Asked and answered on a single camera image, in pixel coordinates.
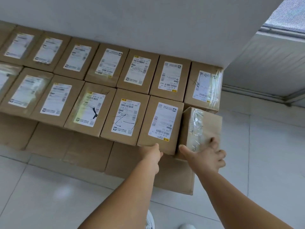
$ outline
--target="brown cardboard box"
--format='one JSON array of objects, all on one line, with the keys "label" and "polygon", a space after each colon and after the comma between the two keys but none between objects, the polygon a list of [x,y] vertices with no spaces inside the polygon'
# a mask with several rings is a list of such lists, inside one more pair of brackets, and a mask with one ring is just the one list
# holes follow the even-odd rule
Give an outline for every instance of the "brown cardboard box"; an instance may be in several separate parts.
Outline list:
[{"label": "brown cardboard box", "polygon": [[63,161],[104,172],[112,145],[113,141],[76,132]]},{"label": "brown cardboard box", "polygon": [[115,93],[115,88],[85,82],[64,127],[99,137]]},{"label": "brown cardboard box", "polygon": [[0,103],[22,70],[22,66],[0,62]]},{"label": "brown cardboard box", "polygon": [[74,132],[39,123],[26,150],[49,158],[63,159]]},{"label": "brown cardboard box", "polygon": [[37,121],[0,113],[0,144],[24,150]]},{"label": "brown cardboard box", "polygon": [[137,145],[159,143],[161,152],[174,155],[178,140],[183,103],[151,96]]},{"label": "brown cardboard box", "polygon": [[126,47],[101,43],[85,80],[115,88],[128,52]]},{"label": "brown cardboard box", "polygon": [[71,36],[68,35],[44,32],[25,60],[24,65],[53,72],[70,39]]},{"label": "brown cardboard box", "polygon": [[98,47],[98,42],[72,38],[54,73],[83,80]]},{"label": "brown cardboard box", "polygon": [[4,97],[0,112],[30,117],[53,77],[52,73],[25,68]]},{"label": "brown cardboard box", "polygon": [[118,89],[114,96],[101,137],[136,145],[149,95]]},{"label": "brown cardboard box", "polygon": [[[105,173],[127,178],[141,160],[137,146],[113,144]],[[159,161],[159,172],[155,176],[154,186],[177,193],[193,195],[194,173],[187,162],[164,154]]]},{"label": "brown cardboard box", "polygon": [[0,61],[24,65],[42,30],[17,26],[0,49]]},{"label": "brown cardboard box", "polygon": [[16,24],[0,21],[0,48],[9,38],[11,32],[16,27]]},{"label": "brown cardboard box", "polygon": [[148,94],[159,55],[130,50],[116,87]]},{"label": "brown cardboard box", "polygon": [[[183,112],[179,145],[185,145],[194,152],[206,148],[212,137],[220,141],[222,117],[197,108]],[[176,159],[185,160],[177,148]]]},{"label": "brown cardboard box", "polygon": [[149,94],[183,102],[191,61],[160,55]]},{"label": "brown cardboard box", "polygon": [[219,110],[223,68],[192,62],[184,108],[194,107],[217,113]]},{"label": "brown cardboard box", "polygon": [[85,81],[54,75],[30,117],[63,127],[84,83]]}]

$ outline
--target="shoe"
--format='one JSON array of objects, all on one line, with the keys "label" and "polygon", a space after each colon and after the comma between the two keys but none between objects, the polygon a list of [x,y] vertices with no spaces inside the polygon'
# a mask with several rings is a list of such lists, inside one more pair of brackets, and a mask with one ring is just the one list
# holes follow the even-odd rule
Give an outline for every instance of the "shoe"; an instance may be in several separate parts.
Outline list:
[{"label": "shoe", "polygon": [[150,210],[147,212],[145,229],[155,229],[155,221],[153,220]]},{"label": "shoe", "polygon": [[191,224],[183,224],[179,227],[179,229],[196,229],[196,228]]}]

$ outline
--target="person's left hand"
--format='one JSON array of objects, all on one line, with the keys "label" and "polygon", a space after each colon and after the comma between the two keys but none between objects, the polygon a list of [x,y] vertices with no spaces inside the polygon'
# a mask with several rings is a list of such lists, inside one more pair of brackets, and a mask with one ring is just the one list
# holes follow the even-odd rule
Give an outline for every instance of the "person's left hand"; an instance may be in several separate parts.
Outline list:
[{"label": "person's left hand", "polygon": [[142,146],[139,147],[140,154],[142,156],[142,160],[152,162],[153,165],[156,166],[156,174],[159,172],[158,162],[160,158],[163,156],[163,153],[159,150],[159,144],[156,143],[153,146]]}]

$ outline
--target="tile floor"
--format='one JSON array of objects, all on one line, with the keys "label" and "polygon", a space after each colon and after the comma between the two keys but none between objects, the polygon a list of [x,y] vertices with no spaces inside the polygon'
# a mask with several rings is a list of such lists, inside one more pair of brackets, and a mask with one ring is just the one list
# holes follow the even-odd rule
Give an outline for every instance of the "tile floor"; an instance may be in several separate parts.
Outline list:
[{"label": "tile floor", "polygon": [[[296,126],[304,125],[303,111],[274,104],[268,111],[264,101],[222,95],[221,147],[227,151],[227,166],[221,174],[292,227],[305,228],[305,128]],[[268,112],[278,109],[283,112],[272,120]],[[0,146],[0,229],[77,228],[121,182]],[[154,188],[150,210],[157,229],[182,223],[223,228],[197,178],[193,196]]]}]

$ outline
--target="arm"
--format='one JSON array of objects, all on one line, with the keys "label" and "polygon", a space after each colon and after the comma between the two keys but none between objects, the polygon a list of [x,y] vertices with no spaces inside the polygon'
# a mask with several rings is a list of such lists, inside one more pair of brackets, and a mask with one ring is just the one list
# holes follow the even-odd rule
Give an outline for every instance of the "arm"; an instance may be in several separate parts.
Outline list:
[{"label": "arm", "polygon": [[158,162],[163,153],[159,145],[140,148],[143,159],[130,176],[97,207],[79,229],[143,229],[153,191]]},{"label": "arm", "polygon": [[184,145],[180,145],[179,149],[197,174],[225,229],[291,228],[243,195],[218,173],[219,168],[225,166],[223,158],[226,152],[218,149],[215,138],[211,139],[208,148],[199,153],[190,151]]}]

